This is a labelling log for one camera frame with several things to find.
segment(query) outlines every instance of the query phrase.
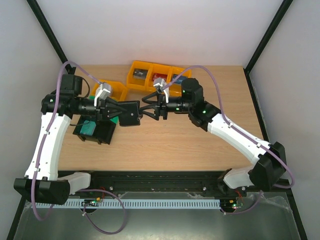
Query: white panel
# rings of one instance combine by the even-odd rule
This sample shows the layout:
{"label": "white panel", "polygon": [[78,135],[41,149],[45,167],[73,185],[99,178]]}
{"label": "white panel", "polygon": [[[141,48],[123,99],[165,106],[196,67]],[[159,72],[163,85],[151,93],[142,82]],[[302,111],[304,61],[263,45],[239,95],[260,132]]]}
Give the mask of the white panel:
{"label": "white panel", "polygon": [[320,1],[295,0],[251,74],[271,142],[285,146],[309,239],[319,239]]}
{"label": "white panel", "polygon": [[282,0],[39,0],[80,64],[245,66]]}
{"label": "white panel", "polygon": [[0,239],[6,239],[41,126],[41,100],[56,85],[60,61],[25,0],[0,1]]}
{"label": "white panel", "polygon": [[47,180],[49,181],[56,181],[58,178],[58,163],[60,151],[71,119],[67,115],[59,116],[59,114],[56,113],[48,134],[46,129],[50,123],[52,116],[52,112],[47,112],[46,114],[41,116],[41,130],[39,133],[38,142],[36,144],[29,168],[24,174],[24,177],[27,177],[28,179],[34,178],[39,148],[44,135],[46,134],[47,136],[41,150],[36,179],[42,180],[43,178],[47,178]]}

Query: green block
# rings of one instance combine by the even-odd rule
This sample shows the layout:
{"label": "green block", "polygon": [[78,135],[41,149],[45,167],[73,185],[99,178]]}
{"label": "green block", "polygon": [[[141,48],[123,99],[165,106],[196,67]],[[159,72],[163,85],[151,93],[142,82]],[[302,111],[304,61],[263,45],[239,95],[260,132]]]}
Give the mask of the green block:
{"label": "green block", "polygon": [[119,117],[115,116],[114,118],[111,118],[110,121],[114,122],[115,124],[117,124],[118,121],[119,121]]}
{"label": "green block", "polygon": [[96,129],[96,123],[94,121],[85,120],[84,125],[80,130],[80,134],[92,136]]}

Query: black holder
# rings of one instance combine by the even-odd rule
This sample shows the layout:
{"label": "black holder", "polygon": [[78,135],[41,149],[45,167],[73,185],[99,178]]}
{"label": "black holder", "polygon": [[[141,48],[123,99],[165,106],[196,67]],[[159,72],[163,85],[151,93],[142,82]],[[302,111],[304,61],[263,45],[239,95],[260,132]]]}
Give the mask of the black holder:
{"label": "black holder", "polygon": [[[31,202],[32,179],[16,178],[13,188]],[[36,203],[63,205],[68,200],[70,184],[68,180],[48,181],[36,180],[34,198]]]}
{"label": "black holder", "polygon": [[[270,151],[287,164],[285,147],[281,143],[276,141],[274,144],[270,145]],[[259,156],[258,162],[248,174],[254,186],[264,192],[268,192],[271,191],[273,185],[278,182],[285,171],[285,168],[280,162],[266,152],[264,155]]]}
{"label": "black holder", "polygon": [[77,126],[74,128],[73,134],[77,135],[82,141],[88,140],[92,142],[97,142],[98,144],[110,144],[116,128],[116,124],[110,120],[96,122],[93,134],[86,135],[80,133],[83,127],[83,123],[86,120],[96,122],[96,118],[93,116],[81,115],[77,123]]}

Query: wooden table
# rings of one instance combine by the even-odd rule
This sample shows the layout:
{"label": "wooden table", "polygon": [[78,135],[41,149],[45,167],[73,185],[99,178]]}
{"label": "wooden table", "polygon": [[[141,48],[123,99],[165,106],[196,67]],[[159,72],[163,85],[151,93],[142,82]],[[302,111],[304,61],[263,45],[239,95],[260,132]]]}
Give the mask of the wooden table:
{"label": "wooden table", "polygon": [[[129,65],[84,65],[98,79],[125,83]],[[262,139],[257,115],[241,66],[208,66],[221,92],[226,115],[248,132]],[[94,81],[77,70],[91,86]],[[219,107],[214,83],[202,69],[192,76],[203,86],[204,98]],[[87,87],[83,84],[83,93]],[[127,100],[141,100],[148,93],[129,90]],[[75,115],[71,123],[76,124]],[[59,170],[95,171],[223,171],[241,168],[249,161],[219,137],[195,127],[187,115],[169,113],[159,121],[147,116],[140,126],[115,128],[111,144],[81,141],[70,126],[65,134]]]}

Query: black metal rail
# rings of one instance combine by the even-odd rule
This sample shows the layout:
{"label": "black metal rail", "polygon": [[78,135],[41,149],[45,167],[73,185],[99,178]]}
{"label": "black metal rail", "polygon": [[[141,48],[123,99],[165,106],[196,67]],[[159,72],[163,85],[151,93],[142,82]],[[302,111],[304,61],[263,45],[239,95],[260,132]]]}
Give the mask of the black metal rail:
{"label": "black metal rail", "polygon": [[249,75],[251,70],[254,68],[256,62],[258,61],[260,55],[264,51],[266,45],[268,44],[270,38],[274,34],[275,30],[277,29],[279,23],[281,22],[282,18],[286,14],[288,8],[290,7],[293,0],[283,0],[281,3],[278,11],[274,15],[274,18],[272,19],[269,27],[267,28],[265,34],[263,35],[258,47],[254,51],[254,54],[252,55],[248,65],[246,66],[244,72],[246,75]]}
{"label": "black metal rail", "polygon": [[[65,63],[68,61],[63,49],[61,48],[54,32],[52,31],[44,13],[42,12],[37,0],[26,0],[29,4],[30,8],[32,9],[35,17],[38,19],[43,31],[45,32],[46,36],[48,37],[50,43],[52,44],[52,47],[54,48],[56,54],[60,58],[62,63]],[[65,66],[66,71],[69,74],[73,74],[75,71],[75,68],[72,68],[70,64]]]}
{"label": "black metal rail", "polygon": [[269,137],[268,137],[265,121],[264,121],[260,106],[258,104],[258,99],[257,99],[257,96],[256,96],[256,92],[255,92],[254,86],[253,86],[253,84],[251,82],[250,75],[246,74],[246,70],[243,69],[243,71],[244,71],[246,82],[248,84],[248,88],[249,88],[249,91],[250,91],[250,95],[251,95],[251,99],[252,99],[252,102],[253,102],[255,114],[256,114],[256,117],[258,118],[258,122],[259,122],[259,126],[260,126],[260,129],[261,129],[261,132],[262,132],[263,140],[269,142]]}

